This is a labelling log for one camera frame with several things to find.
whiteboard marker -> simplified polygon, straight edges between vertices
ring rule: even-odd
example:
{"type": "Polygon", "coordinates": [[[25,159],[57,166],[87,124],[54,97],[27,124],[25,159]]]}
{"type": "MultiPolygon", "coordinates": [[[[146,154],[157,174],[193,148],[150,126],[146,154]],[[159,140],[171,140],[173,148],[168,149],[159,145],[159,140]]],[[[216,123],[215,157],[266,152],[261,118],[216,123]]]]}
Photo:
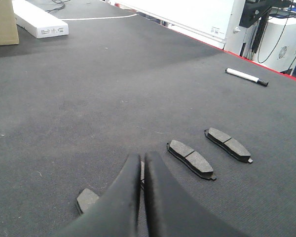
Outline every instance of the whiteboard marker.
{"type": "Polygon", "coordinates": [[[229,73],[229,74],[233,74],[233,75],[235,75],[237,77],[240,77],[240,78],[244,78],[244,79],[247,79],[247,80],[254,81],[255,83],[258,83],[258,84],[263,85],[263,86],[268,85],[268,81],[261,80],[260,78],[257,78],[257,77],[254,77],[252,75],[236,71],[236,70],[231,69],[231,68],[227,68],[226,72],[229,73]]]}

gray carpet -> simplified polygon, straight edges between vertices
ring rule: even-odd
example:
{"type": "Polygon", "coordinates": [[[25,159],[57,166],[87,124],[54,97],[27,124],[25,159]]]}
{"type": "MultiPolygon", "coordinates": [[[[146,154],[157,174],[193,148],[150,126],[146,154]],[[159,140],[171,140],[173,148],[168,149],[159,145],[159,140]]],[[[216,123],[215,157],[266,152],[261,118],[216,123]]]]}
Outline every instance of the gray carpet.
{"type": "MultiPolygon", "coordinates": [[[[98,0],[55,12],[129,14],[98,0]]],[[[78,217],[79,191],[102,195],[128,153],[151,150],[234,228],[296,237],[296,81],[140,16],[68,24],[68,36],[49,39],[18,28],[20,44],[0,46],[0,237],[48,236],[78,217]],[[208,141],[210,126],[240,141],[254,162],[208,141]],[[172,139],[202,154],[218,179],[199,179],[167,153],[172,139]]],[[[143,206],[139,236],[147,236],[143,206]]]]}

red edge trim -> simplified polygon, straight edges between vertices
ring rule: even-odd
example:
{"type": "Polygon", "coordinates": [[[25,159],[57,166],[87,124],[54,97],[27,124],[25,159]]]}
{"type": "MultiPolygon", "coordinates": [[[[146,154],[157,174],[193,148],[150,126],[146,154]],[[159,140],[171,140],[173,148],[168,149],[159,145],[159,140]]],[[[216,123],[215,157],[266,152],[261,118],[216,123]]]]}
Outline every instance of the red edge trim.
{"type": "Polygon", "coordinates": [[[273,69],[271,69],[271,68],[268,68],[268,67],[266,67],[266,66],[263,66],[263,65],[261,65],[261,64],[259,64],[259,63],[256,63],[256,62],[254,62],[254,61],[251,61],[251,60],[249,60],[249,59],[247,59],[247,58],[241,57],[241,56],[239,56],[238,54],[235,54],[235,53],[232,53],[232,52],[229,52],[229,51],[223,50],[223,49],[221,49],[221,48],[217,48],[217,47],[212,46],[212,45],[210,45],[210,44],[208,44],[208,43],[205,43],[205,42],[203,42],[203,41],[200,41],[200,40],[198,40],[198,39],[195,39],[195,38],[193,38],[193,37],[191,37],[191,36],[188,36],[188,37],[190,37],[190,38],[192,38],[192,39],[194,39],[194,40],[197,40],[197,41],[199,41],[199,42],[202,42],[202,43],[204,43],[204,44],[207,44],[207,45],[209,45],[209,46],[211,46],[211,47],[214,47],[214,48],[216,48],[216,49],[218,49],[218,50],[220,50],[220,51],[223,51],[223,52],[225,52],[225,53],[228,53],[228,54],[234,55],[234,56],[236,56],[236,57],[238,57],[238,58],[241,58],[241,59],[243,59],[243,60],[245,60],[245,61],[247,61],[247,62],[250,62],[250,63],[253,63],[253,64],[255,64],[255,65],[258,65],[258,66],[260,66],[260,67],[262,67],[262,68],[266,68],[266,69],[268,69],[268,70],[271,71],[271,72],[274,72],[274,73],[276,73],[276,74],[279,74],[279,75],[285,76],[285,77],[287,77],[287,78],[289,78],[289,79],[292,79],[292,80],[296,81],[296,78],[293,77],[293,76],[291,76],[291,75],[280,73],[280,72],[278,72],[278,71],[276,71],[276,70],[273,70],[273,69]]]}

black marker cap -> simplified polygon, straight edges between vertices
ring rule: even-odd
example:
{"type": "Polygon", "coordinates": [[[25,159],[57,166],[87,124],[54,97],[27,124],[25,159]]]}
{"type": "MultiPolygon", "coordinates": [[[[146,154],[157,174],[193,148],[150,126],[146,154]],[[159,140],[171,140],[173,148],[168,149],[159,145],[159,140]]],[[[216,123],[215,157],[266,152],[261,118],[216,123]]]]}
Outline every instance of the black marker cap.
{"type": "Polygon", "coordinates": [[[261,80],[261,79],[259,79],[259,80],[257,81],[257,83],[260,84],[260,85],[263,85],[263,86],[267,86],[267,85],[268,85],[268,81],[261,80]]]}

brake pad friction material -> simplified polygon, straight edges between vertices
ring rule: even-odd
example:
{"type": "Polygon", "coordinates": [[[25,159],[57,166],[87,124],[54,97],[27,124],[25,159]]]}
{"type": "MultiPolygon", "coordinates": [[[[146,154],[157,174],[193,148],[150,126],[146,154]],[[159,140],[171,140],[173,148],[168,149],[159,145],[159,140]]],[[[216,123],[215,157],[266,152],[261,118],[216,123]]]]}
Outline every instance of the brake pad friction material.
{"type": "Polygon", "coordinates": [[[145,163],[141,161],[141,173],[140,173],[140,187],[144,190],[145,186],[145,163]]]}
{"type": "Polygon", "coordinates": [[[184,158],[190,155],[192,152],[194,152],[194,149],[176,140],[171,141],[170,149],[179,156],[184,158]]]}
{"type": "Polygon", "coordinates": [[[95,202],[99,199],[99,196],[96,195],[89,189],[84,189],[76,199],[76,205],[78,212],[82,215],[86,210],[89,209],[95,202]]]}
{"type": "Polygon", "coordinates": [[[214,172],[213,168],[204,159],[204,157],[202,157],[202,155],[198,152],[193,152],[191,155],[187,156],[185,159],[202,173],[214,172]]]}
{"type": "Polygon", "coordinates": [[[205,136],[212,142],[222,147],[237,160],[245,163],[253,162],[250,158],[251,154],[248,150],[240,142],[226,133],[211,127],[205,130],[205,136]]]}
{"type": "Polygon", "coordinates": [[[190,170],[203,179],[215,180],[214,170],[204,157],[193,148],[183,144],[182,142],[172,140],[167,143],[168,151],[190,170]]]}

